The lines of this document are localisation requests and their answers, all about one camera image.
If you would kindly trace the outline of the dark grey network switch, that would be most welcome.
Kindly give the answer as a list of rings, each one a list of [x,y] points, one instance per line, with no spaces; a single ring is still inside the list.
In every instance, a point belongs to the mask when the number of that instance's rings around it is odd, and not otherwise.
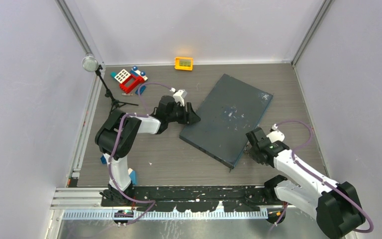
[[[196,110],[201,120],[179,138],[233,169],[243,154],[246,133],[256,128],[273,95],[223,74]]]

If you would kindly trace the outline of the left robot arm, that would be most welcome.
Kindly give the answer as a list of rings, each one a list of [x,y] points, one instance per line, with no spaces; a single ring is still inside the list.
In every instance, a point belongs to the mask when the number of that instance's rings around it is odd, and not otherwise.
[[[161,134],[172,122],[192,125],[200,120],[190,102],[182,105],[172,96],[162,96],[149,115],[128,114],[120,109],[111,112],[95,136],[109,172],[108,190],[103,195],[121,206],[132,202],[133,184],[127,156],[138,134]]]

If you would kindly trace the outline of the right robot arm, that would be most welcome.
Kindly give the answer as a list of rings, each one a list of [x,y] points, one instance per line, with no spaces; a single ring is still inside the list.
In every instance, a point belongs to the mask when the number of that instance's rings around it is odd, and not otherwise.
[[[290,149],[276,126],[269,133],[257,127],[246,133],[248,154],[262,165],[283,172],[264,183],[270,204],[290,203],[316,220],[330,239],[341,239],[366,222],[355,187],[321,174]]]

